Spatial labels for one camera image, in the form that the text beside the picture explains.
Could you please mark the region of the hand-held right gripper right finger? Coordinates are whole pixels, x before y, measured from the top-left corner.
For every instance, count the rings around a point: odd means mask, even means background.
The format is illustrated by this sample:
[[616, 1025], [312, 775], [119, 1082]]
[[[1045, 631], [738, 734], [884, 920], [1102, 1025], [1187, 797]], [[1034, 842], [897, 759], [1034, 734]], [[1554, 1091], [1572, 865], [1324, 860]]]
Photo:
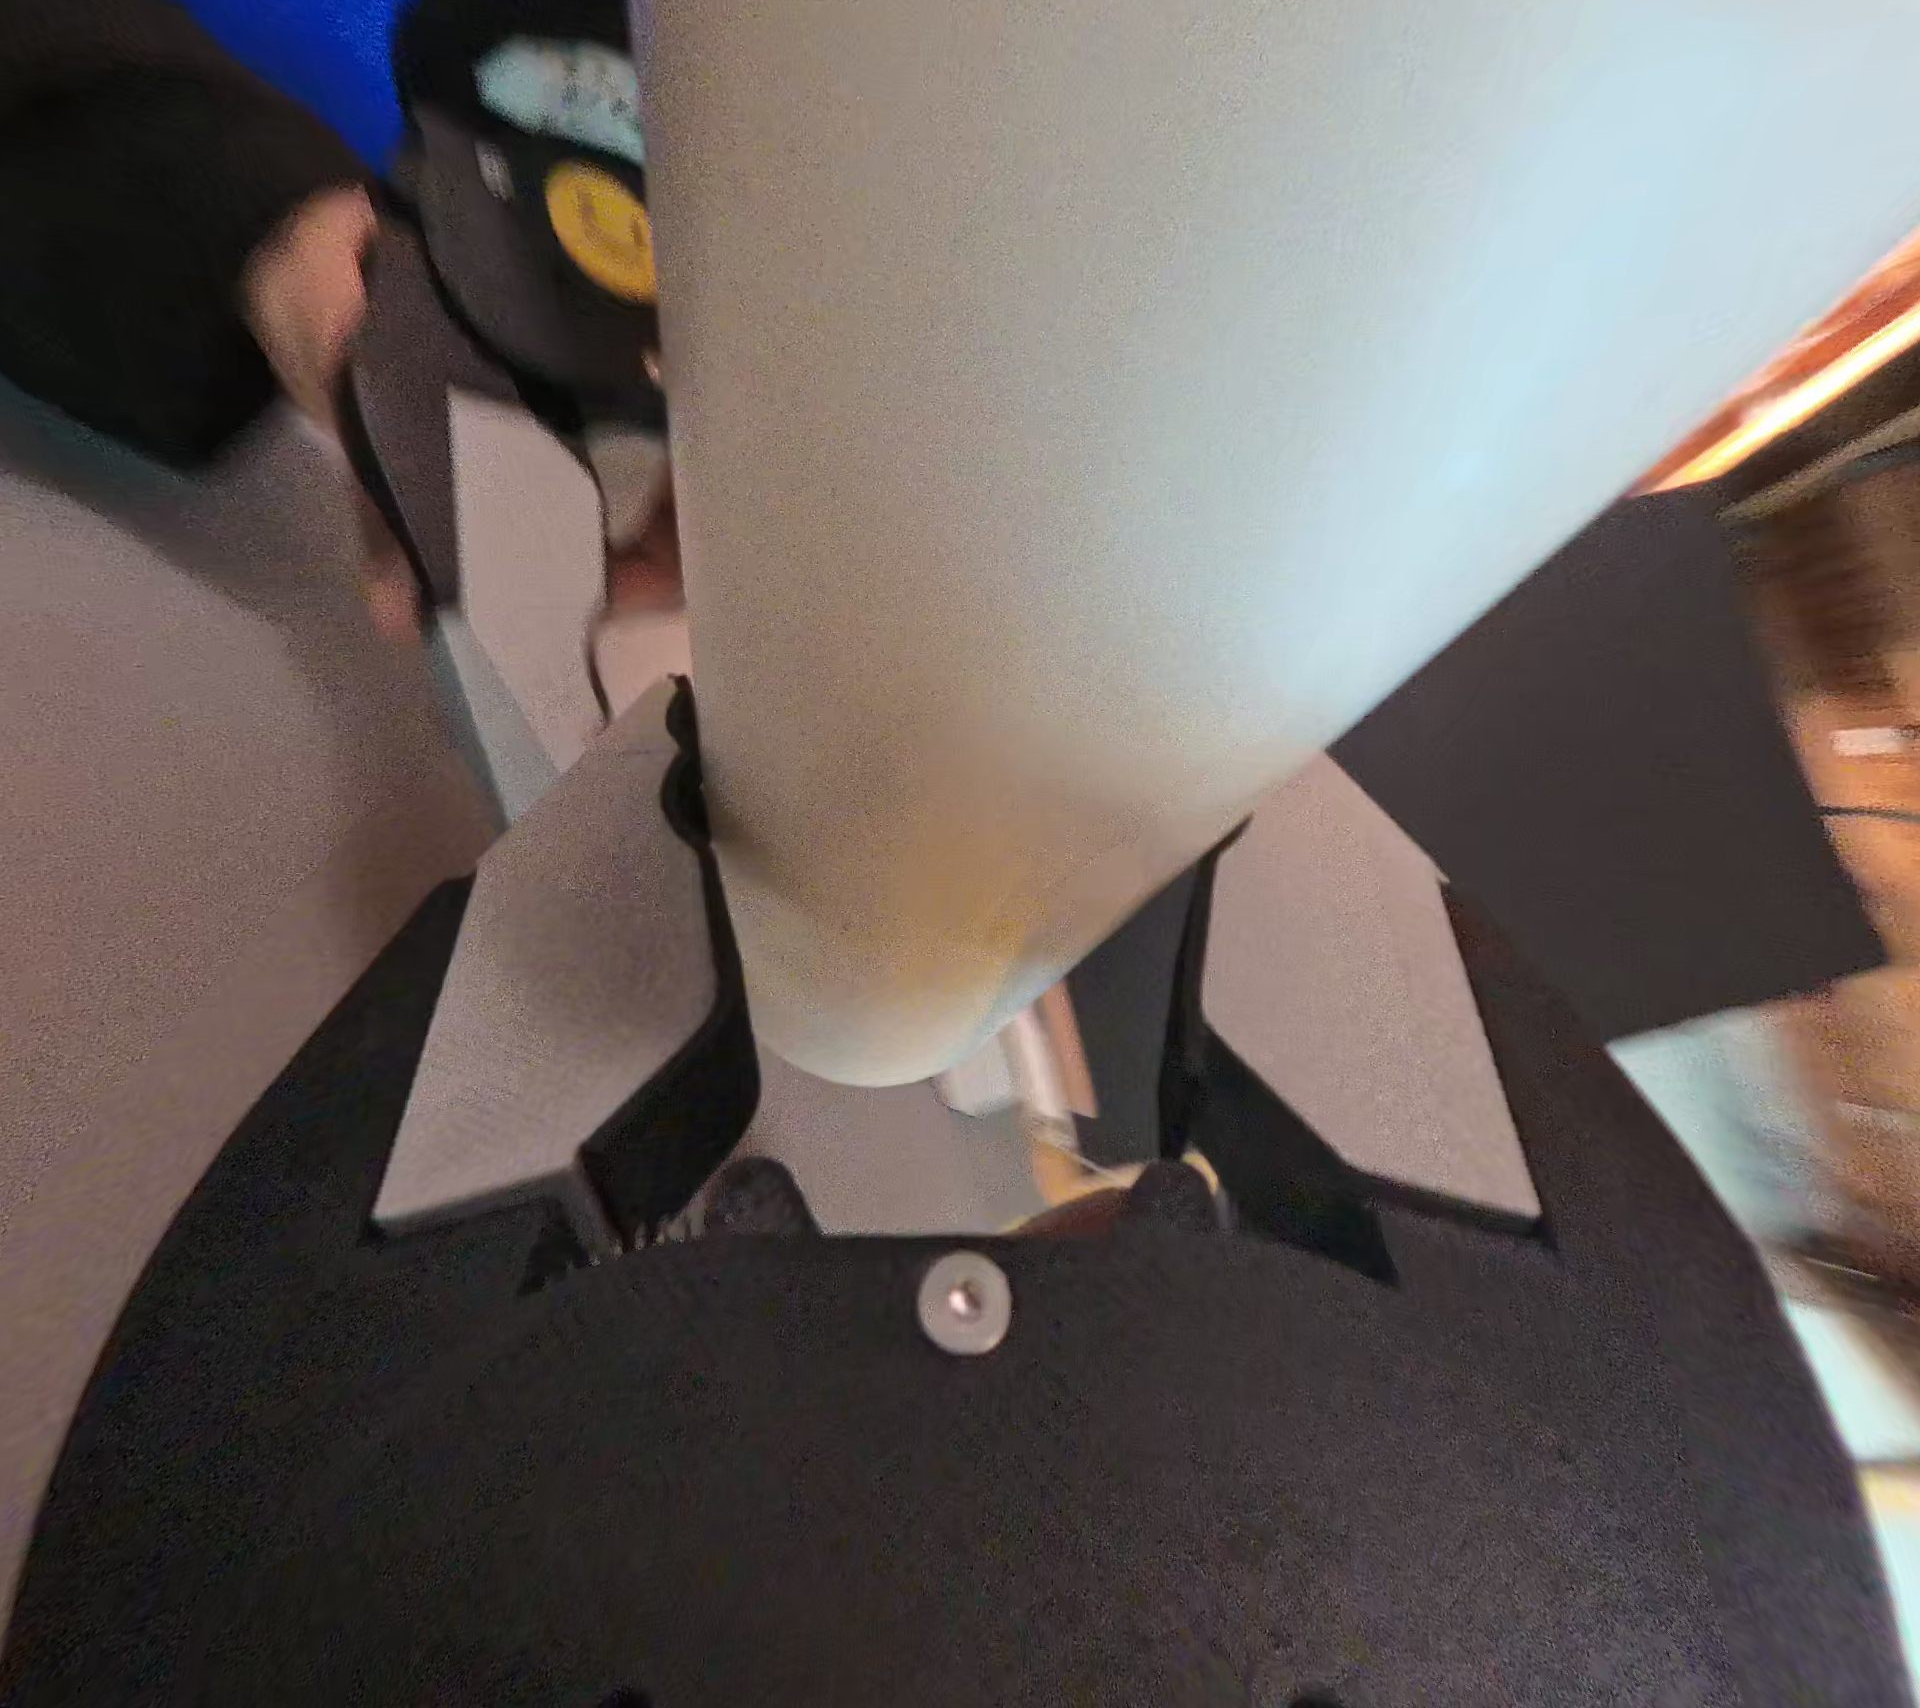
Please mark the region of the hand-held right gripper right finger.
[[1441, 871], [1328, 753], [1192, 877], [1160, 1147], [1242, 1227], [1540, 1227]]

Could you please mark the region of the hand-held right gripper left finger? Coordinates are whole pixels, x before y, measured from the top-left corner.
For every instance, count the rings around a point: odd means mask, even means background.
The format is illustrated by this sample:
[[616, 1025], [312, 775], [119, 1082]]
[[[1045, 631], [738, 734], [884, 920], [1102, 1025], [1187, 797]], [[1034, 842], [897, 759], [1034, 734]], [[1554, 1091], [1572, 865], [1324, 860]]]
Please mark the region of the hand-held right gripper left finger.
[[665, 1236], [755, 1112], [696, 705], [654, 683], [475, 871], [369, 1222]]

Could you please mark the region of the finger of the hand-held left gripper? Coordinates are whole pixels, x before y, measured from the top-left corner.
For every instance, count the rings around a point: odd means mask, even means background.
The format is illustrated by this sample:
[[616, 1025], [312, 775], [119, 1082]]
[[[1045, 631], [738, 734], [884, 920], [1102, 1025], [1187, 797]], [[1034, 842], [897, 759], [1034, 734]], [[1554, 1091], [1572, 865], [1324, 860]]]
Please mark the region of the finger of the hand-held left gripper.
[[665, 513], [665, 437], [544, 430], [525, 399], [449, 388], [454, 599], [426, 661], [491, 827], [512, 836], [628, 716], [665, 720], [680, 617], [616, 617], [616, 563]]

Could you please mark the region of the white bottle with black cap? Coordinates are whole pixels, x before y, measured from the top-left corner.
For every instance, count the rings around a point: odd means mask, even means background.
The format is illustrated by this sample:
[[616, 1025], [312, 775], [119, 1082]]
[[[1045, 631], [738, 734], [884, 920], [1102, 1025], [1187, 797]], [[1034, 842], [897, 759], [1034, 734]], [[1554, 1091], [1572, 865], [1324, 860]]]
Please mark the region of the white bottle with black cap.
[[965, 1061], [1916, 231], [1916, 0], [628, 0], [755, 1035]]

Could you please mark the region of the person's left forearm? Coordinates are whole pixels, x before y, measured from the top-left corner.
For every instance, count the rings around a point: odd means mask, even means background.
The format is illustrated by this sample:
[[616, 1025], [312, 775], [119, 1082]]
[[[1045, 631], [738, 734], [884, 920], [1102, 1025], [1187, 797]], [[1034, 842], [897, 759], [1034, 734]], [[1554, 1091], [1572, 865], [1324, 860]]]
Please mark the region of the person's left forearm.
[[0, 376], [167, 469], [279, 389], [250, 273], [359, 155], [177, 0], [0, 0]]

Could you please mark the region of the person's left hand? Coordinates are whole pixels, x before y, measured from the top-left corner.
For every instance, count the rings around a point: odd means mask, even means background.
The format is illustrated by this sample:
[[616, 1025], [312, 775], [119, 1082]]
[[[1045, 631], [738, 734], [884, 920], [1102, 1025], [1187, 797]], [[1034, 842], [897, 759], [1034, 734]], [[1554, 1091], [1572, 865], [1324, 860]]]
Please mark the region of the person's left hand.
[[274, 394], [327, 455], [359, 537], [359, 595], [386, 640], [419, 634], [414, 572], [369, 501], [336, 417], [336, 383], [369, 313], [365, 257], [382, 240], [369, 189], [320, 189], [253, 245], [243, 265], [243, 321], [274, 376]]

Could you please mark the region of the black computer monitor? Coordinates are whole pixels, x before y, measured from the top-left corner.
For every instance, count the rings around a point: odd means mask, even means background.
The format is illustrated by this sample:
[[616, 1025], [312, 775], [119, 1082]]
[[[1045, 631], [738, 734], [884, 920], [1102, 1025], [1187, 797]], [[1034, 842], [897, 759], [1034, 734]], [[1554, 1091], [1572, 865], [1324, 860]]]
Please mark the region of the black computer monitor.
[[[1520, 1035], [1497, 1035], [1525, 991], [1547, 991], [1594, 1091], [1609, 1041], [1800, 998], [1890, 961], [1695, 493], [1609, 513], [1328, 759], [1441, 871], [1525, 1168], [1551, 1134], [1529, 1118]], [[1085, 1147], [1112, 1164], [1160, 1147], [1192, 877], [1068, 979], [1100, 1091]]]

